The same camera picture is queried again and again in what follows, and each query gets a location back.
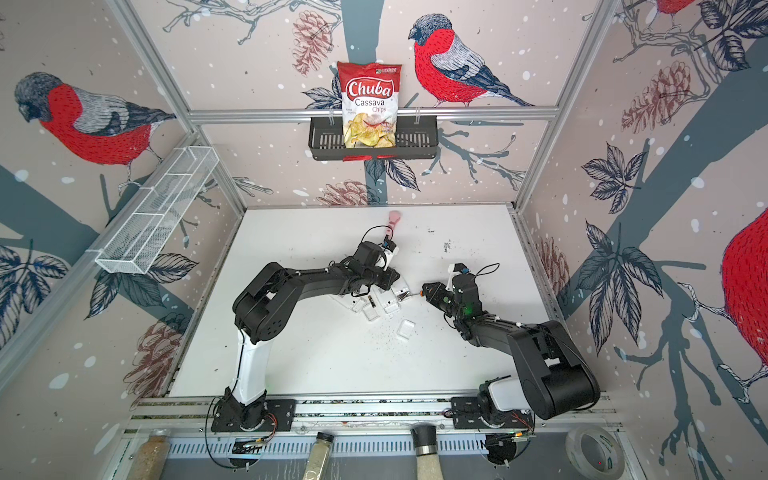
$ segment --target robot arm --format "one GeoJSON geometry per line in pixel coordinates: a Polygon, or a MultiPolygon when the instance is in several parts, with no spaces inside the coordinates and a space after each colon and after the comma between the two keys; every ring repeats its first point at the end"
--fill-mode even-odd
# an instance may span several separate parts
{"type": "Polygon", "coordinates": [[[398,247],[389,238],[378,245],[362,242],[354,255],[316,270],[268,263],[237,297],[232,310],[242,352],[237,377],[216,406],[213,432],[249,431],[266,415],[265,375],[272,340],[285,328],[299,300],[320,295],[354,296],[376,285],[389,290],[400,274],[389,268],[398,247]]]}
{"type": "MultiPolygon", "coordinates": [[[[425,283],[422,295],[454,319],[464,340],[512,356],[525,399],[539,417],[549,419],[600,398],[598,381],[560,323],[511,323],[484,311],[475,275],[463,263],[455,265],[448,287],[425,283]]],[[[504,410],[492,398],[494,389],[486,389],[486,395],[488,392],[491,398],[480,399],[480,403],[493,402],[504,410]]]]}

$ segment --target metal grate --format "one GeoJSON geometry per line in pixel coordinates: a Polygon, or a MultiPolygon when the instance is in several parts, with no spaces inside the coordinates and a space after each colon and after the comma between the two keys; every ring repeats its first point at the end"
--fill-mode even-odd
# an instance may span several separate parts
{"type": "Polygon", "coordinates": [[[211,147],[176,152],[168,172],[140,189],[144,199],[96,258],[109,273],[146,273],[219,163],[211,147]]]}
{"type": "MultiPolygon", "coordinates": [[[[247,438],[217,439],[208,436],[210,453],[217,458],[264,458],[294,459],[307,458],[315,443],[314,436],[277,436],[261,452],[248,455],[232,454],[235,441],[247,438]]],[[[451,433],[438,435],[440,455],[487,455],[485,435],[476,433],[451,433]]],[[[337,436],[333,442],[331,456],[371,457],[414,455],[411,435],[354,435],[337,436]]],[[[208,453],[203,438],[172,438],[168,458],[204,458],[208,453]]]]}

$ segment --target bird illustration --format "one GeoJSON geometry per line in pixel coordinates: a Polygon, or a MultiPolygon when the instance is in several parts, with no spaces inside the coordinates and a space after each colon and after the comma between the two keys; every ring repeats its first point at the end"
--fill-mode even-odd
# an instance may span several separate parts
{"type": "Polygon", "coordinates": [[[95,164],[125,165],[128,179],[118,193],[129,184],[139,185],[131,180],[131,162],[145,150],[155,154],[149,145],[154,130],[176,118],[115,95],[73,87],[40,71],[16,84],[15,97],[27,122],[37,118],[73,154],[95,164]]]}
{"type": "Polygon", "coordinates": [[[688,289],[694,301],[695,311],[687,317],[689,321],[695,322],[699,318],[699,308],[727,318],[760,357],[760,369],[746,380],[728,365],[719,365],[744,389],[744,397],[734,398],[749,403],[750,386],[768,377],[768,209],[730,241],[723,254],[722,273],[723,308],[700,303],[690,284],[680,285],[688,289]]]}
{"type": "Polygon", "coordinates": [[[416,77],[437,98],[436,107],[445,101],[469,106],[469,102],[483,97],[508,98],[521,106],[532,106],[515,97],[491,73],[485,60],[464,45],[445,15],[422,16],[413,24],[408,38],[415,41],[416,77]]]}
{"type": "Polygon", "coordinates": [[[672,26],[667,30],[667,34],[669,34],[675,30],[680,31],[682,28],[680,24],[674,22],[674,14],[694,3],[694,0],[650,0],[650,3],[656,7],[656,13],[654,14],[654,18],[648,24],[646,30],[653,31],[654,22],[656,21],[656,18],[658,18],[659,13],[666,13],[672,17],[672,26]]]}

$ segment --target wallpaper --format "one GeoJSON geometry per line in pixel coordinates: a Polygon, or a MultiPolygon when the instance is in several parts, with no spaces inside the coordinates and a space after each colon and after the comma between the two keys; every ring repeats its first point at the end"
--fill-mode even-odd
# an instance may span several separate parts
{"type": "MultiPolygon", "coordinates": [[[[183,130],[102,2],[0,5],[0,355],[183,130]]],[[[101,272],[0,395],[3,478],[96,478],[163,392],[237,215],[210,180],[147,275],[101,272]]]]}
{"type": "Polygon", "coordinates": [[[765,475],[766,12],[624,1],[525,208],[649,478],[765,475]]]}
{"type": "Polygon", "coordinates": [[[328,67],[336,61],[403,64],[400,98],[418,96],[414,106],[431,107],[450,87],[437,78],[424,88],[425,79],[415,73],[419,62],[429,63],[431,55],[441,53],[425,44],[434,21],[430,15],[444,16],[441,22],[447,22],[449,34],[508,86],[501,96],[466,101],[473,106],[511,101],[554,105],[596,1],[137,0],[134,4],[190,107],[216,110],[304,108],[309,103],[306,92],[331,87],[328,67]]]}
{"type": "Polygon", "coordinates": [[[206,125],[249,207],[511,202],[546,121],[440,121],[434,160],[315,161],[306,124],[206,125]]]}

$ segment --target black mounting plate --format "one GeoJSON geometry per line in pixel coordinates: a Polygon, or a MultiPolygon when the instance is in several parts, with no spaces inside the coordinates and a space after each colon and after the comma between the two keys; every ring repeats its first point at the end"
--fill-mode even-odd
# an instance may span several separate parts
{"type": "Polygon", "coordinates": [[[451,410],[453,411],[453,428],[457,430],[474,430],[474,429],[527,429],[524,423],[515,418],[515,415],[520,419],[533,426],[533,413],[530,410],[525,410],[528,413],[523,413],[523,410],[510,410],[509,412],[500,412],[499,418],[495,419],[495,423],[483,422],[482,414],[480,412],[480,405],[476,396],[455,396],[451,397],[451,410]]]}

